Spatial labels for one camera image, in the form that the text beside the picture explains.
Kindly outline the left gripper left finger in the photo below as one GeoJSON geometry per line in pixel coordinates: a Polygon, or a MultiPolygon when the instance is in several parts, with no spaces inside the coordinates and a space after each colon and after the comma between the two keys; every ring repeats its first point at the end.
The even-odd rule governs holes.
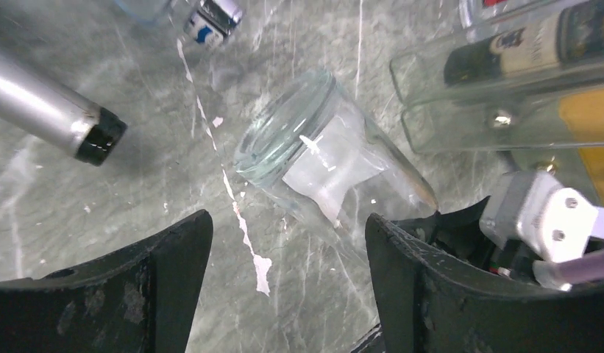
{"type": "Polygon", "coordinates": [[[0,282],[0,352],[183,352],[213,239],[206,210],[40,279],[0,282]]]}

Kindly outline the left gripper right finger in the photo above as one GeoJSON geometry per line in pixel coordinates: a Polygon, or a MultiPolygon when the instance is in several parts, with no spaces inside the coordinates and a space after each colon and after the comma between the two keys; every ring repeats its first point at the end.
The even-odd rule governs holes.
{"type": "Polygon", "coordinates": [[[563,292],[490,274],[377,214],[366,247],[388,352],[604,352],[604,285],[563,292]]]}

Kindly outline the brown label wine bottle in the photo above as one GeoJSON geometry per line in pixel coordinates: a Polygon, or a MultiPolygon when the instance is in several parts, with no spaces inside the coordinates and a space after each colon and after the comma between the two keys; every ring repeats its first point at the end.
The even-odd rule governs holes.
{"type": "Polygon", "coordinates": [[[100,166],[127,125],[105,107],[0,49],[0,119],[100,166]]]}

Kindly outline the round clear silver-cap bottle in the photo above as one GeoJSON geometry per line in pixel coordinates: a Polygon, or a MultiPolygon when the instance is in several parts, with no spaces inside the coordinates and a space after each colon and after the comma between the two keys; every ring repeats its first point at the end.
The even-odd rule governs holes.
{"type": "Polygon", "coordinates": [[[168,26],[208,49],[225,43],[244,16],[243,8],[229,0],[124,0],[116,4],[139,24],[168,26]]]}

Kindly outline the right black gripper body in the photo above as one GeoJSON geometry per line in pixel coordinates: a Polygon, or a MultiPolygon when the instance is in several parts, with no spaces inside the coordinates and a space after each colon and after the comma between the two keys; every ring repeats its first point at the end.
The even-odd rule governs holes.
{"type": "Polygon", "coordinates": [[[479,219],[488,203],[482,201],[452,213],[435,212],[426,218],[395,221],[408,234],[481,270],[536,284],[533,262],[540,257],[521,240],[507,240],[501,247],[485,236],[479,219]]]}

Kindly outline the tall clear bottle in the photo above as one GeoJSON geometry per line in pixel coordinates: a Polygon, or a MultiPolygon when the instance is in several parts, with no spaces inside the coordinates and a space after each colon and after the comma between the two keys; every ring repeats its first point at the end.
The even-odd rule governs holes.
{"type": "Polygon", "coordinates": [[[366,219],[426,218],[429,183],[323,69],[294,79],[256,116],[236,173],[344,256],[366,260],[366,219]]]}

